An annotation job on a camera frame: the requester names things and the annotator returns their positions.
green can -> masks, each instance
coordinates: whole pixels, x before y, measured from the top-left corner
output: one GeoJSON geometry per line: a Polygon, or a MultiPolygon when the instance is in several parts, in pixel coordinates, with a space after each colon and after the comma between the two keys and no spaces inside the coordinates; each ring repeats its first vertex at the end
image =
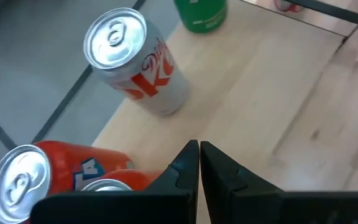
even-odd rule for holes
{"type": "Polygon", "coordinates": [[[227,0],[175,0],[183,25],[195,33],[217,29],[227,15],[227,0]]]}

soda can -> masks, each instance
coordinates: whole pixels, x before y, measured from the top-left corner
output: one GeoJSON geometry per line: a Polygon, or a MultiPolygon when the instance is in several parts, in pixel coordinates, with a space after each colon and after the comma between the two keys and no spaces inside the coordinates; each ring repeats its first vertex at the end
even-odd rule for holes
{"type": "Polygon", "coordinates": [[[112,171],[83,190],[145,190],[161,173],[133,169],[112,171]]]}
{"type": "Polygon", "coordinates": [[[0,161],[0,222],[22,223],[48,195],[81,190],[104,174],[133,168],[123,153],[41,141],[8,152],[0,161]]]}
{"type": "Polygon", "coordinates": [[[282,12],[300,12],[303,10],[302,6],[290,3],[288,1],[284,1],[284,0],[273,0],[274,1],[274,5],[276,7],[276,9],[282,11],[282,12]]]}
{"type": "Polygon", "coordinates": [[[227,0],[175,0],[183,25],[195,33],[220,27],[227,16],[227,0]]]}
{"type": "Polygon", "coordinates": [[[160,32],[134,9],[113,9],[93,22],[84,53],[104,82],[153,114],[172,114],[188,98],[160,32]]]}

light wood grain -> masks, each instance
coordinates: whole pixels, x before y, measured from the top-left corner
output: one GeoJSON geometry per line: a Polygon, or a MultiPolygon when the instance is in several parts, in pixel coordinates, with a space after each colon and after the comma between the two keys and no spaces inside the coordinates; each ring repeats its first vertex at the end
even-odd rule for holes
{"type": "MultiPolygon", "coordinates": [[[[158,118],[124,100],[94,146],[123,151],[141,169],[164,169],[188,140],[208,140],[274,180],[286,167],[273,151],[340,42],[325,30],[229,1],[216,32],[191,34],[179,24],[167,41],[191,87],[183,108],[158,118]]],[[[208,223],[201,189],[198,215],[208,223]]]]}

can rim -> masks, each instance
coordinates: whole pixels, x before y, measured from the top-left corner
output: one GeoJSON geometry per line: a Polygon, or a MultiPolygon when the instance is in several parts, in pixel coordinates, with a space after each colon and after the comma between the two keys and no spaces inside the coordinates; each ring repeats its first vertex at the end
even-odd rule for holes
{"type": "Polygon", "coordinates": [[[116,179],[100,179],[85,186],[82,191],[103,191],[105,187],[115,187],[119,190],[132,190],[127,184],[116,179]]]}
{"type": "MultiPolygon", "coordinates": [[[[45,159],[45,163],[47,165],[46,176],[49,177],[49,180],[48,180],[48,183],[47,183],[48,190],[45,192],[45,195],[43,196],[43,197],[46,197],[47,194],[48,194],[48,191],[50,189],[50,183],[51,183],[51,180],[52,180],[52,175],[51,175],[51,170],[50,170],[50,163],[49,163],[49,159],[48,159],[48,156],[46,155],[46,153],[44,153],[41,148],[39,148],[39,147],[37,147],[35,145],[25,144],[25,145],[17,146],[14,149],[10,150],[0,160],[0,178],[1,178],[1,174],[7,170],[7,168],[9,167],[10,162],[12,162],[12,160],[14,158],[16,158],[18,155],[20,155],[20,154],[22,154],[24,152],[30,152],[30,151],[38,152],[45,159]]],[[[1,203],[2,203],[2,201],[0,199],[0,222],[2,222],[2,223],[21,223],[23,221],[26,221],[30,217],[30,213],[29,213],[28,217],[12,218],[10,220],[7,220],[6,218],[9,217],[9,213],[4,211],[4,209],[2,208],[1,203]]]]}
{"type": "Polygon", "coordinates": [[[107,11],[105,13],[103,13],[101,16],[99,16],[89,27],[89,29],[86,31],[85,34],[85,38],[84,38],[84,42],[83,42],[83,50],[85,53],[85,57],[87,59],[87,61],[95,68],[101,69],[101,70],[111,70],[111,69],[115,69],[115,68],[120,68],[123,67],[124,65],[126,65],[129,61],[131,61],[134,57],[136,57],[136,55],[138,55],[138,53],[141,51],[142,47],[133,54],[133,56],[128,57],[126,60],[124,60],[122,63],[118,64],[118,65],[105,65],[105,64],[101,64],[99,63],[93,56],[93,54],[91,53],[91,37],[94,36],[94,33],[96,31],[96,27],[98,26],[98,24],[102,23],[102,21],[104,21],[106,18],[108,18],[108,15],[113,14],[115,12],[120,12],[120,11],[129,11],[133,16],[135,16],[139,22],[142,24],[142,26],[144,27],[144,38],[142,41],[142,45],[144,45],[145,41],[146,41],[146,35],[147,35],[147,24],[145,21],[145,17],[137,10],[129,8],[129,7],[119,7],[116,9],[112,9],[110,11],[107,11]]]}

pull tab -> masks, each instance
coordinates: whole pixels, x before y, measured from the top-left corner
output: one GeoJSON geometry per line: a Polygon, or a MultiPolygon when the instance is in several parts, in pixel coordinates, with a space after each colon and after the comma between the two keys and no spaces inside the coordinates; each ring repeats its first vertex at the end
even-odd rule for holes
{"type": "Polygon", "coordinates": [[[29,173],[17,175],[17,177],[9,184],[6,190],[6,203],[12,207],[20,203],[31,186],[31,176],[29,173]]]}
{"type": "Polygon", "coordinates": [[[122,19],[116,19],[110,23],[110,33],[108,42],[111,47],[115,47],[122,43],[125,38],[127,26],[122,19]]]}

